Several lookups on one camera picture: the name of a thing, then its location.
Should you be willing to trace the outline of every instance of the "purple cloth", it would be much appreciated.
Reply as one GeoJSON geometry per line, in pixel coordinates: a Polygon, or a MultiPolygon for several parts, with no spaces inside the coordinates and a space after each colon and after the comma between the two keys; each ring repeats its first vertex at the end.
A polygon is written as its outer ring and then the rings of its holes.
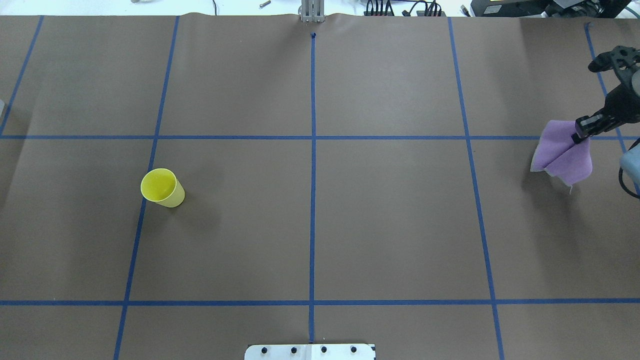
{"type": "Polygon", "coordinates": [[[593,170],[589,153],[591,139],[574,144],[571,139],[574,133],[574,121],[551,120],[540,136],[531,161],[531,171],[544,170],[568,186],[589,177],[593,170]]]}

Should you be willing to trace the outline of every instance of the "yellow cup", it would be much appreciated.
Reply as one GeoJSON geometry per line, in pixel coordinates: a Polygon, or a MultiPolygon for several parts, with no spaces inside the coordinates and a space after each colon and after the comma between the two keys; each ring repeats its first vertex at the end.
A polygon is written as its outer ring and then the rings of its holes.
{"type": "Polygon", "coordinates": [[[165,168],[156,168],[142,178],[140,192],[145,199],[175,208],[184,200],[184,189],[175,174],[165,168]]]}

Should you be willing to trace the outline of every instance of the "metal bracket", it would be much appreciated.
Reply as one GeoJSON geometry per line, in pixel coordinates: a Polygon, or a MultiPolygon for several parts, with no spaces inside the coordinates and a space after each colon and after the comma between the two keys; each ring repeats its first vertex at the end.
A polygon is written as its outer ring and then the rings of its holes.
{"type": "Polygon", "coordinates": [[[302,22],[324,22],[324,0],[302,0],[300,20],[302,22]]]}
{"type": "Polygon", "coordinates": [[[251,345],[244,360],[376,360],[374,344],[251,345]]]}

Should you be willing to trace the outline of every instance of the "cup rim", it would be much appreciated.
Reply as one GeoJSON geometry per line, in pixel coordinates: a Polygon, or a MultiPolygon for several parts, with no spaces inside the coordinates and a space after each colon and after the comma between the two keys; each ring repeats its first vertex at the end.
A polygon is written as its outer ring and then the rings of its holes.
{"type": "Polygon", "coordinates": [[[151,201],[151,202],[161,202],[164,201],[166,199],[169,199],[171,197],[171,195],[173,195],[173,193],[175,193],[175,189],[178,188],[178,178],[175,176],[175,174],[173,173],[173,171],[167,169],[167,168],[163,168],[163,167],[159,167],[159,168],[155,168],[153,170],[151,170],[150,172],[147,172],[145,174],[145,176],[142,178],[142,181],[140,181],[140,193],[142,194],[142,197],[144,197],[145,199],[151,201]],[[156,171],[156,170],[166,170],[169,171],[169,173],[173,176],[173,180],[175,180],[173,182],[173,190],[171,191],[171,193],[169,195],[167,195],[165,198],[160,199],[160,200],[151,200],[149,199],[146,195],[145,192],[142,190],[142,184],[145,182],[145,179],[147,178],[147,176],[149,174],[151,174],[152,172],[156,171]]]}

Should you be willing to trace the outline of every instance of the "blue tape line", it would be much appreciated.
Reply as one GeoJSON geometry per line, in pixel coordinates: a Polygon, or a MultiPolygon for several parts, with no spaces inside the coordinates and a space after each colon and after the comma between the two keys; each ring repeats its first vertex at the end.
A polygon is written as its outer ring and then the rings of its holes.
{"type": "MultiPolygon", "coordinates": [[[[156,158],[156,147],[158,143],[158,136],[160,134],[160,125],[162,124],[162,114],[164,110],[164,99],[166,97],[166,89],[169,85],[169,76],[171,74],[171,64],[173,61],[173,51],[175,49],[175,39],[178,33],[178,23],[180,17],[175,17],[175,23],[173,25],[173,35],[171,39],[171,47],[169,49],[169,58],[166,62],[166,72],[164,73],[164,84],[162,89],[162,96],[160,97],[160,105],[158,106],[158,116],[156,120],[156,131],[154,133],[154,143],[151,146],[151,155],[149,156],[149,166],[147,172],[151,171],[154,166],[154,160],[156,158]]],[[[113,351],[113,359],[117,360],[120,357],[120,346],[122,345],[122,335],[124,334],[125,321],[127,319],[127,308],[129,303],[129,296],[131,294],[131,284],[133,283],[133,273],[136,268],[136,258],[138,257],[138,246],[140,244],[140,235],[142,233],[142,223],[145,218],[145,208],[147,206],[147,200],[142,199],[140,205],[140,215],[138,217],[138,227],[136,229],[136,238],[133,242],[133,251],[131,253],[131,263],[129,264],[129,275],[127,276],[127,286],[125,288],[124,304],[122,305],[122,314],[120,315],[120,326],[118,328],[118,337],[116,338],[116,346],[113,351]]]]}
{"type": "Polygon", "coordinates": [[[307,300],[130,300],[129,306],[308,306],[307,300]]]}
{"type": "MultiPolygon", "coordinates": [[[[596,53],[593,50],[593,44],[591,43],[591,34],[589,34],[589,26],[591,25],[590,22],[587,22],[584,25],[584,34],[587,36],[587,44],[589,44],[589,52],[591,53],[591,59],[594,60],[596,58],[596,53]]],[[[605,96],[607,96],[607,88],[606,86],[604,86],[604,80],[602,79],[602,74],[597,72],[596,73],[598,75],[598,80],[600,82],[600,88],[602,89],[602,92],[604,93],[605,96]]]]}
{"type": "Polygon", "coordinates": [[[156,131],[154,133],[154,144],[151,146],[151,156],[149,157],[149,166],[147,171],[153,170],[154,160],[156,158],[156,147],[158,144],[158,136],[160,135],[160,125],[162,123],[162,114],[164,112],[164,100],[166,98],[166,89],[169,86],[169,76],[171,74],[171,64],[173,62],[173,50],[175,49],[175,37],[178,35],[178,23],[180,17],[175,17],[175,24],[173,25],[173,36],[171,39],[171,48],[169,49],[169,60],[166,62],[166,72],[164,73],[164,84],[162,87],[162,96],[160,96],[160,106],[158,107],[158,117],[156,120],[156,131]]]}
{"type": "MultiPolygon", "coordinates": [[[[584,25],[584,34],[587,37],[587,45],[589,46],[589,52],[591,53],[591,59],[594,60],[596,58],[596,53],[593,49],[593,43],[591,42],[591,33],[589,32],[589,26],[591,25],[590,22],[587,22],[584,25]]],[[[602,74],[597,72],[598,74],[598,80],[600,82],[600,87],[602,88],[602,93],[604,94],[605,99],[607,98],[607,94],[609,93],[607,91],[607,87],[604,85],[604,80],[602,79],[602,74]]],[[[627,146],[625,146],[625,138],[628,138],[628,136],[622,136],[622,131],[620,130],[619,127],[616,128],[616,134],[618,135],[616,138],[618,139],[618,141],[620,142],[620,147],[622,148],[622,153],[626,153],[627,152],[627,146]]],[[[638,184],[634,183],[634,187],[636,188],[636,194],[640,194],[640,186],[638,186],[638,184]]]]}
{"type": "Polygon", "coordinates": [[[22,68],[20,69],[20,73],[18,74],[18,79],[15,81],[15,86],[13,87],[13,92],[11,93],[11,97],[9,98],[9,103],[6,105],[6,111],[4,112],[2,124],[0,125],[0,135],[2,135],[4,127],[6,126],[6,122],[9,119],[9,114],[11,113],[11,108],[13,107],[15,96],[18,94],[18,88],[20,88],[20,83],[22,82],[24,71],[27,69],[27,64],[29,63],[29,59],[31,58],[31,53],[33,52],[33,48],[36,45],[36,40],[38,39],[38,34],[40,34],[40,28],[42,27],[43,20],[44,15],[41,15],[40,19],[38,20],[38,26],[36,26],[36,31],[33,33],[33,38],[31,39],[31,44],[29,45],[27,55],[24,57],[24,62],[22,63],[22,68]]]}
{"type": "MultiPolygon", "coordinates": [[[[1,135],[8,140],[154,140],[154,135],[1,135]]],[[[159,140],[539,140],[534,135],[159,135],[159,140]]],[[[635,140],[635,136],[622,136],[635,140]]],[[[594,136],[592,140],[616,140],[620,136],[594,136]]]]}
{"type": "Polygon", "coordinates": [[[316,300],[318,306],[491,305],[489,299],[452,300],[316,300]]]}
{"type": "Polygon", "coordinates": [[[311,140],[305,135],[160,135],[162,140],[311,140]]]}
{"type": "Polygon", "coordinates": [[[465,140],[463,135],[319,135],[318,140],[465,140]]]}
{"type": "Polygon", "coordinates": [[[0,300],[0,306],[122,306],[112,300],[0,300]]]}
{"type": "Polygon", "coordinates": [[[316,338],[316,33],[311,33],[311,201],[309,231],[309,343],[316,338]]]}
{"type": "MultiPolygon", "coordinates": [[[[123,306],[122,300],[0,300],[0,306],[123,306]]],[[[307,300],[130,300],[131,306],[308,306],[307,300]]],[[[640,298],[315,300],[317,306],[640,304],[640,298]]]]}
{"type": "Polygon", "coordinates": [[[124,323],[127,319],[128,306],[125,303],[122,306],[122,312],[120,313],[120,325],[118,326],[118,337],[116,338],[116,346],[113,350],[113,359],[118,360],[120,358],[120,346],[122,345],[122,335],[124,334],[124,323]]]}
{"type": "MultiPolygon", "coordinates": [[[[453,23],[451,18],[447,18],[449,22],[449,38],[451,39],[451,52],[453,55],[453,66],[456,71],[456,82],[458,84],[458,97],[460,98],[460,111],[462,114],[462,123],[465,128],[465,136],[467,137],[467,154],[469,157],[469,166],[471,169],[471,180],[474,185],[474,197],[476,198],[476,211],[478,216],[478,224],[480,226],[480,237],[482,238],[482,248],[484,252],[484,265],[486,267],[486,277],[489,285],[489,295],[491,300],[495,300],[495,290],[493,287],[493,275],[491,270],[491,260],[489,258],[489,246],[486,243],[486,233],[484,231],[484,218],[482,214],[482,204],[480,203],[480,193],[478,190],[478,183],[476,177],[476,165],[474,163],[473,149],[471,148],[471,139],[469,138],[469,125],[467,122],[467,109],[465,108],[465,98],[462,92],[462,82],[460,81],[460,67],[458,66],[458,54],[456,51],[456,41],[453,32],[453,23]]],[[[494,304],[493,309],[493,324],[495,326],[495,337],[498,345],[498,354],[500,360],[504,360],[504,349],[502,347],[502,333],[500,331],[500,320],[498,317],[498,307],[494,304]]]]}
{"type": "Polygon", "coordinates": [[[3,135],[2,139],[20,140],[151,140],[153,135],[3,135]]]}
{"type": "Polygon", "coordinates": [[[640,304],[639,298],[569,298],[569,299],[503,299],[496,300],[498,305],[524,304],[640,304]]]}

